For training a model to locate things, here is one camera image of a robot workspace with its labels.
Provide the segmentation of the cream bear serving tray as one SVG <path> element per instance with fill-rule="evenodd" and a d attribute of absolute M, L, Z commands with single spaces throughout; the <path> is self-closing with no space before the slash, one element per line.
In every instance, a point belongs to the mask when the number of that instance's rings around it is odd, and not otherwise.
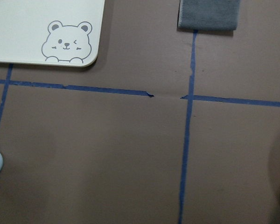
<path fill-rule="evenodd" d="M 103 0 L 0 0 L 0 63 L 91 65 L 104 6 Z"/>

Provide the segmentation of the grey folded cloth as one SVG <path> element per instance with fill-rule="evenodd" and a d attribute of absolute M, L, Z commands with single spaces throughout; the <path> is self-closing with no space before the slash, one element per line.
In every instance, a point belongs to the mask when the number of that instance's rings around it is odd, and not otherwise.
<path fill-rule="evenodd" d="M 181 0 L 177 27 L 202 31 L 234 31 L 239 0 Z"/>

